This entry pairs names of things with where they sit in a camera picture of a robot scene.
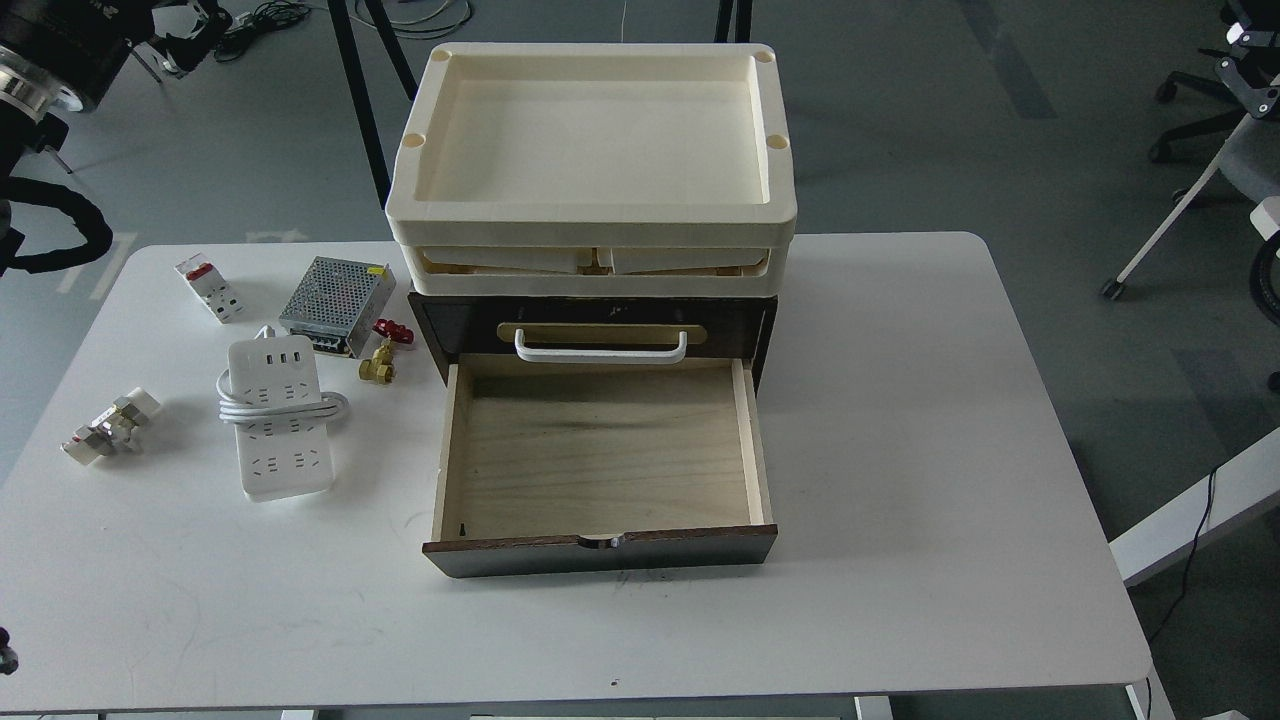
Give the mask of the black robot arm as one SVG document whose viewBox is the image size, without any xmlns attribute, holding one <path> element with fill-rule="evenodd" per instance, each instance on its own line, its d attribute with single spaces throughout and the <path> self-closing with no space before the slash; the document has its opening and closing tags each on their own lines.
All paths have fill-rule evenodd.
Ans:
<svg viewBox="0 0 1280 720">
<path fill-rule="evenodd" d="M 192 1 L 197 20 L 186 37 L 159 36 L 159 1 L 4 1 L 1 4 L 1 164 L 4 270 L 59 272 L 101 258 L 113 232 L 102 213 L 65 186 L 15 178 L 26 152 L 55 151 L 67 123 L 55 106 L 92 111 L 140 44 L 150 45 L 175 76 L 195 69 L 230 28 L 230 14 L 215 1 Z M 12 224 L 14 202 L 52 208 L 83 236 L 72 249 L 20 256 L 24 234 Z"/>
</svg>

